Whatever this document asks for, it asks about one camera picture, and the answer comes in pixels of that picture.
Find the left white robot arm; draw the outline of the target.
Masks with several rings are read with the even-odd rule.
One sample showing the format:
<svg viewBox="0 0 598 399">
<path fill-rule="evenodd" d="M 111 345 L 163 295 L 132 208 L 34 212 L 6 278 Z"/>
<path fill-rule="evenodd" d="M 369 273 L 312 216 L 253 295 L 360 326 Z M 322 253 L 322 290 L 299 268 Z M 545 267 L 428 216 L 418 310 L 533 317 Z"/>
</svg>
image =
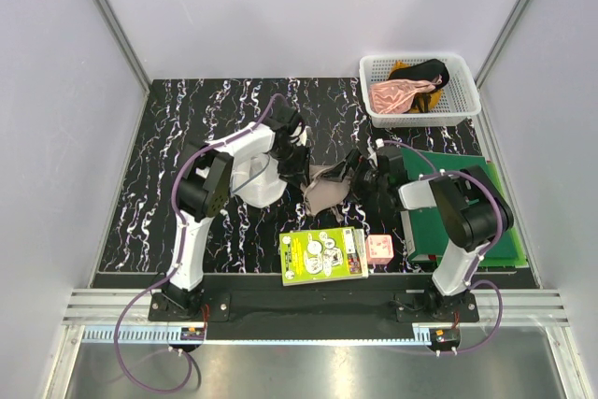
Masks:
<svg viewBox="0 0 598 399">
<path fill-rule="evenodd" d="M 269 207 L 287 187 L 307 184 L 310 149 L 300 113 L 274 107 L 224 138 L 188 145 L 171 192 L 177 230 L 173 259 L 161 285 L 169 309 L 184 321 L 201 311 L 201 284 L 209 229 L 228 200 Z"/>
</svg>

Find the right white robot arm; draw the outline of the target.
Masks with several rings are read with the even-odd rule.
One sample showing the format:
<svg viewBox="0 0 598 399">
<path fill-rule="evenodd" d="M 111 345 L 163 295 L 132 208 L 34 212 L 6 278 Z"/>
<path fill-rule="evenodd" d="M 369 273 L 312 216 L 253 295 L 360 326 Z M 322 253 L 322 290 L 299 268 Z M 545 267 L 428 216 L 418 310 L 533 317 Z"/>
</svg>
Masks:
<svg viewBox="0 0 598 399">
<path fill-rule="evenodd" d="M 379 141 L 369 156 L 353 150 L 321 177 L 346 180 L 349 196 L 374 202 L 376 209 L 396 219 L 410 211 L 438 212 L 448 244 L 420 300 L 436 321 L 456 312 L 474 288 L 479 263 L 514 222 L 510 206 L 481 166 L 437 168 L 423 152 L 397 141 Z"/>
</svg>

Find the beige bra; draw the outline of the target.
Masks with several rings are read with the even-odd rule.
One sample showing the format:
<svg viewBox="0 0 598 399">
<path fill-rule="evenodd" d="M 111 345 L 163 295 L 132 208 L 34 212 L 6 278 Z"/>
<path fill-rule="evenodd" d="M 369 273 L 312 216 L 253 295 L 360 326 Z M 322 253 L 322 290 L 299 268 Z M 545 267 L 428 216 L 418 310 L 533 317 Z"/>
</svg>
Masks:
<svg viewBox="0 0 598 399">
<path fill-rule="evenodd" d="M 340 181 L 329 180 L 324 176 L 332 168 L 331 165 L 309 166 L 308 183 L 300 187 L 308 217 L 316 217 L 320 212 L 340 205 L 349 196 L 353 172 Z"/>
</svg>

